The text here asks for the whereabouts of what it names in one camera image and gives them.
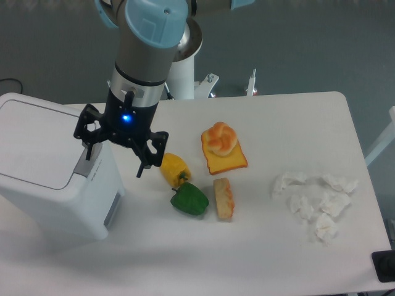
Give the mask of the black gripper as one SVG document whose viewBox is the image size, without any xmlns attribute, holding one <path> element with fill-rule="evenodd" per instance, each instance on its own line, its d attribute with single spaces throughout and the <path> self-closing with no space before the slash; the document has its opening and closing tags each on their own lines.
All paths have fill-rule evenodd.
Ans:
<svg viewBox="0 0 395 296">
<path fill-rule="evenodd" d="M 91 104 L 87 104 L 78 117 L 77 125 L 73 133 L 74 138 L 82 141 L 87 149 L 86 160 L 91 159 L 93 146 L 97 143 L 109 140 L 124 147 L 132 148 L 132 142 L 139 151 L 141 160 L 137 178 L 140 178 L 144 170 L 152 166 L 162 165 L 165 148 L 169 134 L 166 131 L 151 131 L 151 123 L 158 104 L 150 107 L 124 107 L 124 102 L 118 99 L 112 91 L 109 91 L 104 114 Z M 101 123 L 103 128 L 90 131 L 89 125 L 95 122 Z"/>
</svg>

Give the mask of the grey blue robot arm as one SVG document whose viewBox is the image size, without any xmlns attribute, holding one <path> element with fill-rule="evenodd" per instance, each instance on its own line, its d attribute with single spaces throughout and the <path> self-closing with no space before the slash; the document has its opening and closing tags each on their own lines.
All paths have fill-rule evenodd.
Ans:
<svg viewBox="0 0 395 296">
<path fill-rule="evenodd" d="M 151 131 L 158 103 L 178 53 L 187 21 L 251 1 L 96 1 L 99 11 L 120 30 L 120 45 L 104 113 L 88 104 L 74 137 L 89 160 L 97 143 L 109 140 L 131 148 L 140 159 L 137 172 L 162 164 L 168 133 Z"/>
</svg>

